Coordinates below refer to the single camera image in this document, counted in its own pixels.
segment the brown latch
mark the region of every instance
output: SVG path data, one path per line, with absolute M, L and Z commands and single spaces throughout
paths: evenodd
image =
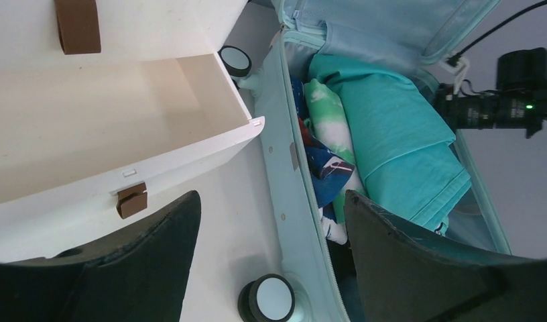
M 54 0 L 60 46 L 65 55 L 102 51 L 95 0 Z
M 117 193 L 117 213 L 126 219 L 147 208 L 147 186 L 140 183 Z

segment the green and white cloth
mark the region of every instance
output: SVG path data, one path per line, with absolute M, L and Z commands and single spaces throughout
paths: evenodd
M 304 92 L 315 137 L 337 156 L 356 166 L 357 161 L 353 150 L 351 132 L 339 96 L 316 79 L 312 79 L 304 85 Z M 355 190 L 362 195 L 367 195 L 356 169 L 345 187 L 332 202 L 337 223 L 345 222 L 344 206 L 347 190 Z

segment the light blue suitcase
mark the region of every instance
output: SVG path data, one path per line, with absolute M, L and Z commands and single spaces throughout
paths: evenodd
M 431 100 L 437 80 L 424 70 L 444 57 L 497 5 L 497 0 L 273 0 L 282 23 L 263 66 L 238 85 L 265 116 L 263 155 L 282 249 L 284 278 L 264 276 L 242 291 L 246 321 L 350 321 L 329 257 L 302 143 L 290 75 L 305 79 L 317 52 L 382 64 L 409 76 Z M 449 215 L 446 235 L 510 254 L 497 213 L 469 150 L 454 151 L 472 190 Z M 477 209 L 475 215 L 461 208 Z

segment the black wheel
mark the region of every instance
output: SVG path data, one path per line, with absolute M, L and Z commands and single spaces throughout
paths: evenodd
M 249 283 L 238 296 L 238 312 L 244 322 L 286 322 L 294 310 L 293 288 L 277 274 Z
M 244 77 L 252 69 L 250 57 L 239 48 L 224 46 L 219 50 L 219 56 L 230 76 Z

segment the folded teal cloth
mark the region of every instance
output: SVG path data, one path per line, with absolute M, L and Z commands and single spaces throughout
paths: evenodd
M 413 82 L 384 67 L 315 55 L 309 78 L 339 95 L 368 195 L 434 231 L 471 187 L 449 145 L 455 135 Z

